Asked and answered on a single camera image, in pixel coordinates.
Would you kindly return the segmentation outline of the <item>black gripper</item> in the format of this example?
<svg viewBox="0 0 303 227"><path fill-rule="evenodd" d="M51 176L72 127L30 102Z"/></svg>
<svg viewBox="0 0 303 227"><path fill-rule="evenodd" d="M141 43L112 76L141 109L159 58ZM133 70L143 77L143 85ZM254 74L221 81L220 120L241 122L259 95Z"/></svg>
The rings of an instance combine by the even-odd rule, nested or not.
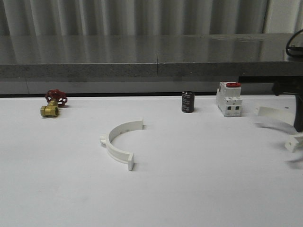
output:
<svg viewBox="0 0 303 227"><path fill-rule="evenodd" d="M293 80L288 82L275 81L272 87L274 95L281 94L295 95L296 113L294 119L294 128L297 132L303 131L303 82Z"/></svg>

